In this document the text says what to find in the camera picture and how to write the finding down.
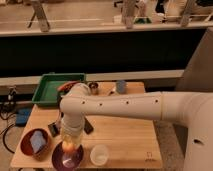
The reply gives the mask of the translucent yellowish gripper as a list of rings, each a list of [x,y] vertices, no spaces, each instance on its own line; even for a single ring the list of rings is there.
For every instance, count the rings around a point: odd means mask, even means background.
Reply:
[[[82,134],[70,135],[66,133],[64,130],[61,130],[60,134],[61,134],[62,143],[66,142],[66,143],[72,143],[74,145],[75,150],[72,153],[74,153],[78,149],[78,147],[81,145]]]

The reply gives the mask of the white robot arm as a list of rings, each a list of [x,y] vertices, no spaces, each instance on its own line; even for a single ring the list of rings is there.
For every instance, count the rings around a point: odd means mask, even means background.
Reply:
[[[84,83],[62,98],[61,128],[81,134],[86,115],[162,120],[188,128],[183,171],[213,171],[213,93],[149,92],[93,96]]]

